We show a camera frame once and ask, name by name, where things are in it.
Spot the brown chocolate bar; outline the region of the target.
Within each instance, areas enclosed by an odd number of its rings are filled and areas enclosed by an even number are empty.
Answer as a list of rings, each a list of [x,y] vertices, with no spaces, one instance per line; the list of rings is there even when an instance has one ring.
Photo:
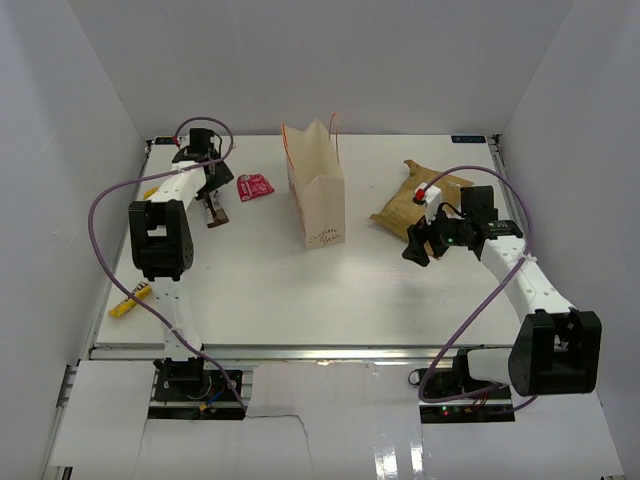
[[[203,198],[206,225],[208,228],[216,228],[229,222],[229,217],[217,199],[215,192],[210,192]]]

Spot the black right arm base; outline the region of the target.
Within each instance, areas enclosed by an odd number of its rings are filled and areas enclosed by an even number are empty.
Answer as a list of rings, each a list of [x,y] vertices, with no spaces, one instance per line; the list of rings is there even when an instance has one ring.
[[[506,423],[515,421],[509,387],[464,378],[453,368],[438,369],[427,382],[423,395],[438,399],[461,396],[451,402],[419,402],[421,424],[453,425]]]

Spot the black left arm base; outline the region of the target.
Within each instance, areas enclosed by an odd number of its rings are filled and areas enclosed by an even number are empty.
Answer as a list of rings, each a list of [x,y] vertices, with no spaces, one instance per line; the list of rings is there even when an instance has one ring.
[[[148,418],[152,420],[241,421],[245,412],[223,374],[202,358],[153,361],[155,377]]]

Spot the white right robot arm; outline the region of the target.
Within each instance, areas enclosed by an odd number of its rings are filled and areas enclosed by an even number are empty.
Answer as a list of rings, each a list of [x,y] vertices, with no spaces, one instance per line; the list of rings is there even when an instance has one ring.
[[[467,187],[452,216],[436,186],[421,183],[414,202],[424,215],[407,229],[406,260],[427,266],[450,247],[465,247],[494,275],[520,321],[508,348],[457,351],[453,366],[423,374],[419,389],[429,403],[472,399],[510,386],[521,396],[586,394],[595,389],[602,324],[564,298],[529,253],[512,220],[501,220],[490,186]]]

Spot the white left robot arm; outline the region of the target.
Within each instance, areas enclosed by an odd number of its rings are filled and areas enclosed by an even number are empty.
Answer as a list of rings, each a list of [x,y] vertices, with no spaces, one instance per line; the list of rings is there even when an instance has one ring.
[[[221,149],[213,130],[192,128],[178,142],[167,179],[128,209],[132,260],[151,287],[163,317],[164,355],[172,360],[195,358],[202,349],[184,276],[195,256],[187,210],[233,179]]]

